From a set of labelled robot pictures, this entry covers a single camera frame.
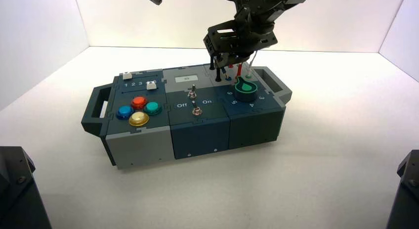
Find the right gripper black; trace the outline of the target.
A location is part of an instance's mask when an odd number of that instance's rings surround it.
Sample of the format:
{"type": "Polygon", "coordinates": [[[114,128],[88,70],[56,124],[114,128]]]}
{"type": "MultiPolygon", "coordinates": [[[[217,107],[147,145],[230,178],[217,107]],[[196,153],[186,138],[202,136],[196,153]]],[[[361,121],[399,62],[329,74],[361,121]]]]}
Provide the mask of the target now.
{"type": "Polygon", "coordinates": [[[245,62],[257,50],[276,44],[274,23],[226,21],[208,28],[203,42],[216,68],[245,62]]]}

